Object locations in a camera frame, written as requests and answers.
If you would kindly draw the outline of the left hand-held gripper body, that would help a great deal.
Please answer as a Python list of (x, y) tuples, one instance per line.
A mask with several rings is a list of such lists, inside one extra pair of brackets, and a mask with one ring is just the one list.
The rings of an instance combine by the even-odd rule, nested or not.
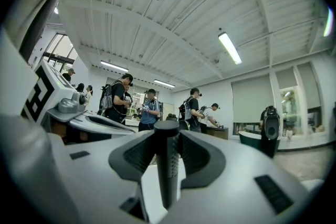
[(71, 120), (85, 119), (85, 96), (47, 62), (41, 61), (34, 70), (38, 77), (22, 110), (22, 116), (61, 137), (64, 144), (96, 142), (111, 138), (110, 134), (70, 125)]

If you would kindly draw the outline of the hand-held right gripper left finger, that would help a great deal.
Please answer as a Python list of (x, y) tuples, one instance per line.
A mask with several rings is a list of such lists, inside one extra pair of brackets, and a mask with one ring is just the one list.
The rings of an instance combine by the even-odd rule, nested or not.
[(49, 134), (57, 175), (69, 203), (61, 223), (150, 223), (142, 177), (154, 155), (153, 132), (64, 145)]

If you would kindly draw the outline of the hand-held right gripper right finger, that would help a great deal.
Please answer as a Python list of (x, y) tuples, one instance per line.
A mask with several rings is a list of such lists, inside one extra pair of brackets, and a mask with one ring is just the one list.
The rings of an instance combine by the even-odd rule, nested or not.
[(309, 192), (262, 152), (243, 144), (182, 131), (186, 177), (163, 223), (291, 223)]

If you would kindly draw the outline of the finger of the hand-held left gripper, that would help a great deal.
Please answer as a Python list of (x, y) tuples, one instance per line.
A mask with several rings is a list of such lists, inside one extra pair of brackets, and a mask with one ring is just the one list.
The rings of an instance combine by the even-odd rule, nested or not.
[(135, 131), (123, 124), (110, 120), (100, 115), (81, 114), (69, 121), (75, 129), (100, 134), (133, 135)]

